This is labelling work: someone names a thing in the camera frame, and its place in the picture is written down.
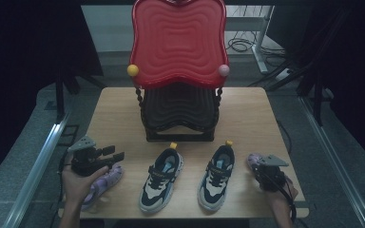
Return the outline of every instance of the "wooden table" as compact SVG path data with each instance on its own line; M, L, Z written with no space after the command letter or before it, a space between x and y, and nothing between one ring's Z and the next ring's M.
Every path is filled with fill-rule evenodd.
M125 152L121 166L125 173L114 187L103 194L91 212L81 218L101 219L213 219L272 217L254 175L247 166L250 153L274 154L288 162L281 170L299 191L296 202L306 205L295 170L279 132L274 113L262 88L223 89L220 119L213 142L178 142L184 167L177 177L171 201L160 212L146 215L139 208L139 196L148 177L148 167L170 142L147 142L141 121L135 88L105 88L97 103L87 134L98 148L114 144L116 152ZM197 190L206 165L218 147L233 141L236 164L227 186L223 207L216 213L203 210ZM307 207L298 206L298 218L308 215Z

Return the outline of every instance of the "shoe insole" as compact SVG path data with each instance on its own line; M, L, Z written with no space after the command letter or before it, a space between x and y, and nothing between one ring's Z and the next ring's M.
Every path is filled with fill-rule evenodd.
M171 168L171 166L172 166L172 164L170 162L167 162L164 165L164 168L163 168L162 172L166 173Z
M224 160L218 160L216 161L216 167L222 168L223 167Z

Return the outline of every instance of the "pink ball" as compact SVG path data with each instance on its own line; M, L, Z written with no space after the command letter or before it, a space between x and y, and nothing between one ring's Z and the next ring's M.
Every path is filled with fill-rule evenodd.
M230 67L228 65L219 66L219 74L223 77L226 77L230 73Z

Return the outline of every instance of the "black and white sneaker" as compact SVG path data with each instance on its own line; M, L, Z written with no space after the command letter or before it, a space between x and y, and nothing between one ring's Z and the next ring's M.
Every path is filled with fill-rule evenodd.
M143 212L156 213L170 201L174 181L183 170L183 157L177 153L176 146L170 144L149 167L149 177L139 200Z
M205 175L198 188L198 202L206 210L217 211L226 199L226 188L234 166L233 143L226 141L215 152L206 167Z

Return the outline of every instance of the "red plastic stool top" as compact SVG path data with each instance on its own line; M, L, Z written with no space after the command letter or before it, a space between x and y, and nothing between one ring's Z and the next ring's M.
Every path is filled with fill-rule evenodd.
M135 86L222 87L229 72L225 16L221 0L137 0L128 67Z

